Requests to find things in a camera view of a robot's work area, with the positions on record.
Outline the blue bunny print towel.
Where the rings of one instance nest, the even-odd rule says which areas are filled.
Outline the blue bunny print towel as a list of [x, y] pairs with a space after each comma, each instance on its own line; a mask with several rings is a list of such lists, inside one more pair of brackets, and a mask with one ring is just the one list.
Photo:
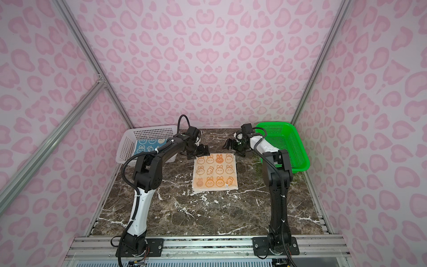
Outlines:
[[136, 140], [133, 155], [142, 152], [156, 151], [166, 143], [167, 139], [141, 139]]

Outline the orange patterned towel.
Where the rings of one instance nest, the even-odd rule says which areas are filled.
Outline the orange patterned towel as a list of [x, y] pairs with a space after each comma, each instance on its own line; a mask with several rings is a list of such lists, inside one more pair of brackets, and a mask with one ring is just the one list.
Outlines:
[[211, 154], [195, 160], [192, 189], [194, 192], [237, 190], [234, 154]]

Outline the white perforated plastic basket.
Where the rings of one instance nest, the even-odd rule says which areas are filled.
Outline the white perforated plastic basket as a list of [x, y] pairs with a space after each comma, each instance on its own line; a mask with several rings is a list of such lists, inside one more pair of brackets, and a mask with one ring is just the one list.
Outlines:
[[177, 133], [176, 125], [143, 127], [138, 129], [127, 130], [119, 144], [116, 153], [116, 162], [124, 164], [131, 156], [135, 147], [136, 140], [141, 139], [169, 139]]

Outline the green plastic basket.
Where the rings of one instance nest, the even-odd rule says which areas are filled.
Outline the green plastic basket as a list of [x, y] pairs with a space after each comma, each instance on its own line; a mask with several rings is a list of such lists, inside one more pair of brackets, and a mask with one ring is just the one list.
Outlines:
[[290, 154], [292, 172], [304, 172], [310, 167], [310, 160], [305, 151], [297, 129], [288, 122], [261, 122], [256, 127], [267, 131], [266, 140], [279, 150], [286, 149]]

